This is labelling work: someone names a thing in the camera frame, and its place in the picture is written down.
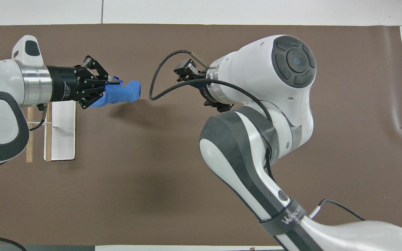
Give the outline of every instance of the silver metal ring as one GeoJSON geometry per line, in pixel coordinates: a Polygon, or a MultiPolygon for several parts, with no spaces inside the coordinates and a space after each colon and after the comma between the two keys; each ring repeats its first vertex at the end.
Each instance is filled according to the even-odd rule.
{"type": "MultiPolygon", "coordinates": [[[[220,67],[220,62],[224,57],[215,60],[209,67],[206,73],[207,79],[215,79],[218,80],[218,69],[220,67]]],[[[223,104],[232,104],[234,103],[224,94],[223,90],[221,89],[220,84],[210,83],[207,85],[207,90],[209,91],[210,95],[220,103],[223,104]]]]}
{"type": "Polygon", "coordinates": [[[24,102],[21,106],[36,106],[51,101],[52,79],[47,67],[26,67],[15,61],[24,79],[24,102]]]}

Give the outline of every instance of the brown paper backdrop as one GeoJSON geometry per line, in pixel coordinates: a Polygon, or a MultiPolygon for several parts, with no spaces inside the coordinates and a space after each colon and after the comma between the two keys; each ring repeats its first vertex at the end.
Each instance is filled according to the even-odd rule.
{"type": "MultiPolygon", "coordinates": [[[[187,49],[206,62],[257,39],[300,38],[317,60],[310,141],[273,170],[310,212],[324,198],[370,220],[402,227],[402,46],[399,27],[95,24],[0,26],[0,60],[23,35],[38,38],[48,65],[73,66],[89,54],[110,74],[142,82],[141,100],[77,108],[76,157],[25,153],[0,167],[0,236],[24,244],[275,245],[244,203],[206,166],[198,137],[207,118],[185,87],[148,100],[157,65],[187,49]]],[[[170,60],[157,91],[175,84],[170,60]]],[[[325,205],[323,224],[355,221],[325,205]]]]}

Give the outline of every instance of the black band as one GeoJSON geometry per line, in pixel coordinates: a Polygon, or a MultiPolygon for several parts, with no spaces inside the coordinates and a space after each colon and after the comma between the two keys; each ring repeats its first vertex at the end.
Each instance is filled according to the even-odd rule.
{"type": "Polygon", "coordinates": [[[234,111],[243,114],[252,122],[254,127],[273,151],[271,153],[271,159],[279,159],[279,136],[274,128],[274,125],[269,122],[265,116],[249,106],[244,105],[235,109],[234,111]]]}
{"type": "Polygon", "coordinates": [[[294,229],[305,215],[306,211],[303,207],[292,199],[281,213],[270,220],[260,221],[260,224],[270,235],[282,235],[294,229]]]}
{"type": "Polygon", "coordinates": [[[79,91],[74,67],[46,65],[52,79],[51,102],[74,100],[79,91]]]}
{"type": "Polygon", "coordinates": [[[199,83],[198,84],[198,89],[200,90],[201,95],[206,99],[209,100],[210,102],[218,102],[209,92],[209,89],[207,87],[207,84],[204,83],[199,83]]]}

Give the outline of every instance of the blue towel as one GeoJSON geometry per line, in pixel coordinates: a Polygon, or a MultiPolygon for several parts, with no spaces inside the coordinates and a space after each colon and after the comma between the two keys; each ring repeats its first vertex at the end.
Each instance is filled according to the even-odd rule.
{"type": "Polygon", "coordinates": [[[120,84],[105,85],[105,95],[94,102],[92,107],[101,107],[108,103],[115,104],[118,102],[134,102],[141,95],[141,83],[139,81],[131,81],[123,87],[123,81],[120,84]]]}

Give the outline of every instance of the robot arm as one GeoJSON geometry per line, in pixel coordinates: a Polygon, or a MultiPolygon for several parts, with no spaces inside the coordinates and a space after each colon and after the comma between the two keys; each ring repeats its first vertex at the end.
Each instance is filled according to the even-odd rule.
{"type": "Polygon", "coordinates": [[[221,57],[206,71],[196,72],[193,63],[177,66],[179,80],[199,88],[205,105],[224,112],[206,122],[199,141],[201,154],[284,249],[402,250],[402,228],[392,224],[360,221],[325,226],[314,222],[264,170],[311,137],[309,92],[316,62],[307,45],[291,36],[271,36],[221,57]],[[202,78],[215,81],[203,84],[202,78]],[[246,90],[264,108],[218,81],[246,90]],[[236,102],[244,106],[228,111],[236,102]],[[264,109],[270,117],[263,116],[264,109]]]}
{"type": "Polygon", "coordinates": [[[37,39],[21,38],[12,58],[0,61],[0,164],[21,153],[29,140],[20,107],[43,110],[49,102],[75,100],[86,109],[103,96],[107,84],[120,81],[111,78],[92,57],[75,67],[46,66],[37,39]]]}

